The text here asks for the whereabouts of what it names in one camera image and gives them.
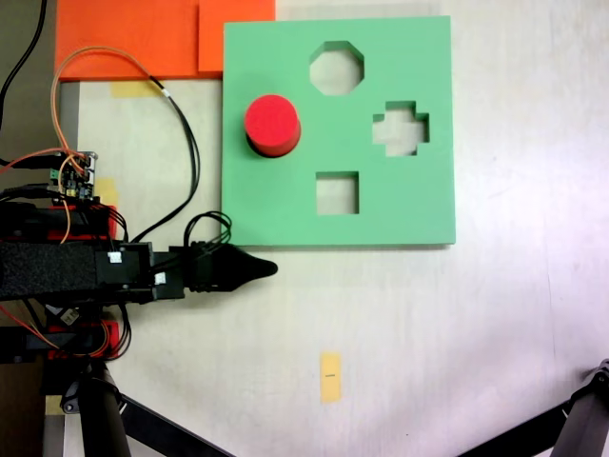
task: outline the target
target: square hole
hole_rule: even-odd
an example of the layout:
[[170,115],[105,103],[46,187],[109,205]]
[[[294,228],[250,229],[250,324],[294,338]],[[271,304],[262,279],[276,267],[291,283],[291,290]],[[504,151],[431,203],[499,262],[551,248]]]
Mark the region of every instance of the square hole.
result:
[[357,171],[318,172],[317,213],[359,214],[360,175]]

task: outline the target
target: electronic circuit board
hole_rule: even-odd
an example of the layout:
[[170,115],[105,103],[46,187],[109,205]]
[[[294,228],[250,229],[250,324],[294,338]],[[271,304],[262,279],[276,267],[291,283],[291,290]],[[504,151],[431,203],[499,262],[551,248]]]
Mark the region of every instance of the electronic circuit board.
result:
[[[61,191],[71,198],[79,200],[93,200],[95,196],[95,152],[83,152],[84,158],[75,158],[76,163],[82,167],[84,174],[77,171],[70,162],[66,164],[61,176]],[[50,181],[59,189],[59,169],[51,169]]]

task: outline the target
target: octagonal hole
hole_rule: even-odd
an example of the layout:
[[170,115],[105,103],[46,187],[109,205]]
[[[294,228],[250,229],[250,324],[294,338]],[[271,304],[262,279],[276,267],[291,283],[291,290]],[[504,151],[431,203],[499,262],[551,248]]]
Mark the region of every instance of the octagonal hole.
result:
[[363,54],[348,41],[326,41],[311,57],[309,77],[324,95],[347,95],[363,81]]

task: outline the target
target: orange wire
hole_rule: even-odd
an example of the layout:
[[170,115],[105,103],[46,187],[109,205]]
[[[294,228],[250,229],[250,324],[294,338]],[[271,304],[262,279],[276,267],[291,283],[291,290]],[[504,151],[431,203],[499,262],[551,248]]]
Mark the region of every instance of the orange wire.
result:
[[[61,178],[64,174],[64,167],[66,166],[66,163],[69,161],[69,159],[71,159],[71,157],[68,157],[66,160],[64,160],[64,163],[61,164],[61,167],[59,168],[59,176],[57,176],[57,188],[59,188],[59,193],[64,193],[63,186],[61,183]],[[69,215],[69,208],[68,208],[68,203],[66,202],[66,200],[64,200],[64,209],[66,209],[66,219],[68,220],[68,226],[66,227],[66,234],[64,235],[64,238],[61,240],[61,243],[59,243],[60,245],[63,245],[64,243],[66,243],[66,240],[69,237],[69,230],[71,229],[71,226],[72,226],[72,220],[71,220],[71,216]]]
[[45,338],[42,333],[40,333],[38,330],[34,330],[33,328],[31,328],[28,324],[26,324],[25,322],[17,319],[15,316],[13,316],[12,314],[10,314],[2,305],[0,305],[0,311],[4,312],[10,319],[12,319],[13,321],[15,321],[17,324],[19,324],[21,327],[26,328],[27,330],[29,330],[30,332],[32,332],[34,335],[36,335],[38,338],[40,338],[42,341],[44,341],[45,343],[47,343],[49,346],[51,346],[52,348],[56,348],[59,349],[59,347],[55,344],[53,344],[51,341],[49,341],[47,338]]
[[59,124],[59,116],[57,115],[57,96],[58,96],[58,89],[59,89],[59,78],[61,76],[61,73],[66,68],[66,66],[74,58],[84,55],[84,54],[90,54],[90,53],[94,53],[94,52],[107,52],[110,54],[125,57],[126,59],[130,60],[136,67],[138,67],[146,76],[148,76],[148,77],[151,76],[150,72],[146,69],[146,67],[144,67],[140,63],[140,61],[137,60],[135,57],[133,57],[131,54],[129,54],[128,52],[126,52],[124,50],[119,50],[118,48],[113,48],[110,46],[87,46],[85,48],[76,50],[75,52],[70,54],[68,57],[66,57],[66,59],[57,68],[57,71],[55,72],[55,75],[53,77],[53,83],[50,87],[50,116],[53,121],[53,127],[55,128],[55,133],[57,134],[57,138],[59,139],[59,142],[61,143],[62,147],[65,150],[69,150],[68,140],[66,140],[66,136],[64,135],[63,131],[61,130],[61,126]]
[[[18,159],[15,159],[12,162],[6,164],[4,167],[2,167],[0,169],[0,174],[7,172],[9,169],[14,167],[19,162],[24,161],[26,159],[29,159],[30,157],[35,157],[37,155],[46,155],[46,154],[49,154],[51,152],[64,152],[64,151],[65,151],[65,149],[63,149],[63,148],[50,148],[50,149],[38,150],[36,152],[32,152],[30,154],[26,154],[23,157],[19,157]],[[76,152],[75,150],[71,150],[71,149],[69,149],[69,152],[72,153],[72,154],[80,154],[80,152]]]
[[[41,339],[42,341],[47,343],[52,348],[55,348],[57,350],[62,350],[57,345],[53,344],[51,341],[49,341],[47,338],[45,338],[45,336],[38,330],[38,328],[36,328],[36,326],[34,326],[34,325],[29,326],[22,320],[17,319],[15,316],[10,314],[2,305],[0,305],[0,311],[4,312],[10,319],[12,319],[14,322],[19,324],[21,327],[26,328],[28,331],[33,333],[36,337],[38,337],[39,339]],[[104,321],[102,321],[102,327],[104,328],[105,338],[104,338],[104,344],[99,349],[96,349],[95,351],[93,351],[90,354],[73,354],[73,355],[77,356],[77,357],[87,357],[87,356],[97,357],[99,355],[102,355],[106,351],[106,349],[108,349],[108,345],[109,345],[109,341],[110,341],[108,325]]]

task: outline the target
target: white table surface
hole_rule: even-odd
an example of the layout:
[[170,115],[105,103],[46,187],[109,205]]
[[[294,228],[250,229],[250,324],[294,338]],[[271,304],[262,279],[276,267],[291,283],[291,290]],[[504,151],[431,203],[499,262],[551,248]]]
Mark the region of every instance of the white table surface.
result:
[[[238,456],[457,455],[568,398],[609,355],[609,3],[319,3],[278,0],[278,17],[452,17],[457,244],[258,249],[276,276],[129,306],[133,344],[110,370]],[[220,201],[221,83],[167,86],[203,176],[147,238],[156,250]],[[78,148],[100,154],[132,234],[187,194],[186,142],[161,98],[82,84]],[[324,351],[343,359],[333,404],[320,401]],[[77,418],[66,436],[79,455]]]

